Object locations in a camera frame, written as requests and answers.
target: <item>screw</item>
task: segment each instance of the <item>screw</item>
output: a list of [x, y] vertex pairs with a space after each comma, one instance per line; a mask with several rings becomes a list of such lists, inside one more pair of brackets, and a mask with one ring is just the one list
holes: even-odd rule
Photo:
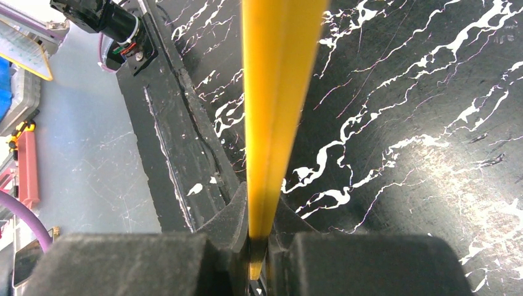
[[144, 58], [144, 53], [139, 51], [136, 53], [136, 60], [139, 62]]

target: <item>red wire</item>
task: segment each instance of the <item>red wire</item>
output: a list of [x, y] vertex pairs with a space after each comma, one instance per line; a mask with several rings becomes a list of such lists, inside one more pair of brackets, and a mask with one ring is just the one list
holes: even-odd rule
[[127, 54], [127, 53], [129, 53], [129, 52], [131, 51], [131, 49], [133, 49], [133, 47], [135, 47], [135, 45], [136, 45], [136, 42], [133, 43], [133, 44], [131, 44], [131, 46], [129, 46], [128, 48], [122, 50], [122, 51], [120, 52], [120, 54]]

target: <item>yellow rod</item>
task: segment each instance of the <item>yellow rod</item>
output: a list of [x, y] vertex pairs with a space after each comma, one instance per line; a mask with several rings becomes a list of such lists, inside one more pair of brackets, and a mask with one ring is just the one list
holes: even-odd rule
[[252, 251], [251, 279], [262, 268], [328, 3], [242, 1], [249, 237], [263, 249]]

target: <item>gray floor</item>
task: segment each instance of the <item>gray floor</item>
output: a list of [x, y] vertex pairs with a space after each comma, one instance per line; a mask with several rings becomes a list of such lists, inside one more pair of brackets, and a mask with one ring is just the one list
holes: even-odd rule
[[160, 232], [116, 76], [97, 65], [97, 35], [72, 26], [50, 64], [37, 118], [46, 226], [63, 232]]

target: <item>blue container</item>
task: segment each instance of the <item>blue container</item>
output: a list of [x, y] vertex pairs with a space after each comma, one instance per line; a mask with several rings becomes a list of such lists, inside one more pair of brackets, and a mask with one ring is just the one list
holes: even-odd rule
[[6, 116], [11, 107], [11, 74], [9, 61], [0, 57], [0, 120]]

